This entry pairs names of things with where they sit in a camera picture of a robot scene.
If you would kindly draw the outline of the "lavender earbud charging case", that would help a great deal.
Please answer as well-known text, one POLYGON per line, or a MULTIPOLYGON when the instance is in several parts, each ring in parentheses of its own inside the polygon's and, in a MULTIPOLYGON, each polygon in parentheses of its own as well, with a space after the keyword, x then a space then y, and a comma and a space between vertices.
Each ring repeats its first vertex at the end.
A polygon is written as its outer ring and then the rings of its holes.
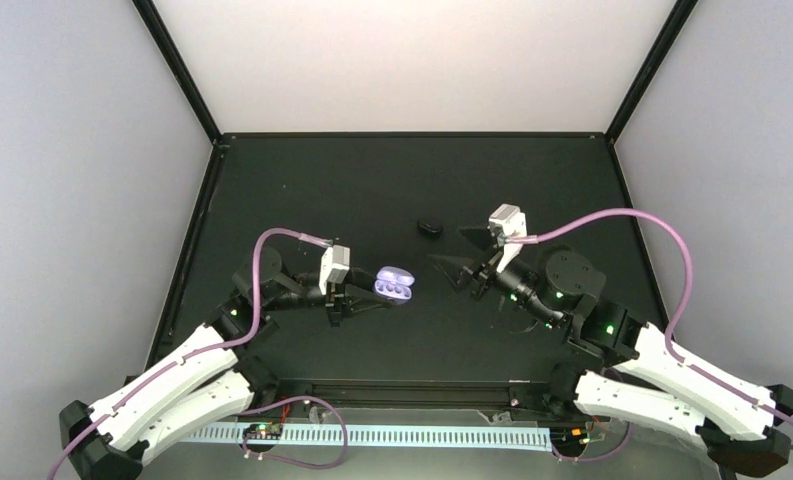
POLYGON ((376 273, 373 292, 381 298, 401 305, 413 298, 412 287, 415 281, 414 275, 405 269, 384 266, 376 273))

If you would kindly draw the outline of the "black earbud charging case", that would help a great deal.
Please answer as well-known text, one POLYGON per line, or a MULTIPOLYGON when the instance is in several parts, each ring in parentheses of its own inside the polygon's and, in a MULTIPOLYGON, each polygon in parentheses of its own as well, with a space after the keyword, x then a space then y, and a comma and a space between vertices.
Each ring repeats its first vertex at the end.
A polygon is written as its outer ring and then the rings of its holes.
POLYGON ((444 231, 443 223, 439 219, 431 217, 419 218, 416 221, 416 228, 421 235, 432 239, 439 238, 444 231))

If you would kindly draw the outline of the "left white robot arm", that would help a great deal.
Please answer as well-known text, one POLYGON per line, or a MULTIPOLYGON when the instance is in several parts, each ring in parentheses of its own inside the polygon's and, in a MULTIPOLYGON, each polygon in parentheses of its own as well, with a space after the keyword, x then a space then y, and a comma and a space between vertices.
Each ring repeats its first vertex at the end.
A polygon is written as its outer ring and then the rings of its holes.
POLYGON ((362 312, 413 297, 414 276, 350 264, 343 246, 325 249, 318 269, 292 274, 263 248, 238 270, 235 290, 170 354, 119 390, 59 414, 67 460, 82 479, 136 479, 191 433, 249 409, 272 409, 279 380, 255 349, 276 326, 273 312, 321 309, 337 326, 362 312))

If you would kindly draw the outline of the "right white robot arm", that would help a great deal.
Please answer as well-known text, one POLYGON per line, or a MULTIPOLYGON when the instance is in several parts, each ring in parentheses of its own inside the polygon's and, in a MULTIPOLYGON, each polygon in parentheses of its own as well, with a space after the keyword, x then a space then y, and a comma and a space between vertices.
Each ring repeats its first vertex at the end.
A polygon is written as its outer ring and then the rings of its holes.
POLYGON ((466 228, 474 258, 437 255, 436 268, 475 299, 497 290, 535 324, 561 333, 596 366, 562 362, 541 389, 538 406, 557 419, 610 417, 665 432, 740 475, 763 478, 784 467, 791 439, 780 430, 793 413, 793 390, 726 375, 603 296, 605 275, 565 246, 535 264, 505 260, 497 232, 466 228))

